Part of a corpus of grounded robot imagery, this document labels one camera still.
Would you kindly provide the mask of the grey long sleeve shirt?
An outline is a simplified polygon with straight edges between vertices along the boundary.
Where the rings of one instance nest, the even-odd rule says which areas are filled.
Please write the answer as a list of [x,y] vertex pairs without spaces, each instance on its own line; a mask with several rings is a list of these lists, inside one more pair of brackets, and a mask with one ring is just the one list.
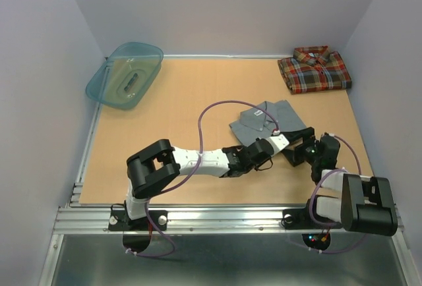
[[[280,100],[276,103],[264,101],[258,107],[266,110],[277,120],[281,132],[292,132],[307,127],[287,100]],[[250,108],[242,111],[239,119],[230,123],[229,127],[242,145],[249,146],[257,138],[271,136],[276,124],[265,112]]]

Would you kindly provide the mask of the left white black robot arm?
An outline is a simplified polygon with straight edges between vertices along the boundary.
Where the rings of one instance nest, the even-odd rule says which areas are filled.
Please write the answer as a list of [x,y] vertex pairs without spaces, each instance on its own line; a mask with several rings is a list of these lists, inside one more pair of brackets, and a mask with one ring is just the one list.
[[178,176],[240,177],[270,161],[288,145],[282,136],[259,138],[250,146],[232,146],[199,153],[173,147],[161,139],[127,159],[129,189],[124,222],[131,229],[146,224],[145,203],[164,192]]

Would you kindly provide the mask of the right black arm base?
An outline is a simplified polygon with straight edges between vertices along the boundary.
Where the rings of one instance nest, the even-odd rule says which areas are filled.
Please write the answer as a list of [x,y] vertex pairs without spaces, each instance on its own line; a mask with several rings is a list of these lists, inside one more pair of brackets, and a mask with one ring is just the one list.
[[341,202],[336,198],[317,197],[313,203],[313,218],[309,211],[311,201],[304,206],[282,211],[280,226],[287,230],[342,229]]

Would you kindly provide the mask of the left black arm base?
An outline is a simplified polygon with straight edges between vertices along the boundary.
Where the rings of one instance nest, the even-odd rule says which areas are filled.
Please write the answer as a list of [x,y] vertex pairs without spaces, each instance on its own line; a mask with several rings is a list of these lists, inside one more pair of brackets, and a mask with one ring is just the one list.
[[[167,229],[168,212],[166,210],[150,210],[150,218],[155,225],[161,230]],[[139,219],[131,220],[126,211],[124,204],[112,204],[110,207],[110,215],[108,222],[108,231],[124,232],[124,231],[147,231],[156,229],[150,224],[148,218],[143,216]]]

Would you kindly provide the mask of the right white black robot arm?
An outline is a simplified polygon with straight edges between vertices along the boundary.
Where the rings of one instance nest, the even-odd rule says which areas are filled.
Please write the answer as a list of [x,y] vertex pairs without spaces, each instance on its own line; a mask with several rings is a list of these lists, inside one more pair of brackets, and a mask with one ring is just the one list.
[[398,216],[390,182],[384,177],[362,175],[340,168],[340,146],[351,145],[338,135],[324,133],[316,138],[312,127],[287,132],[291,145],[283,150],[289,163],[311,166],[315,184],[304,208],[284,212],[286,229],[336,229],[391,237],[398,229]]

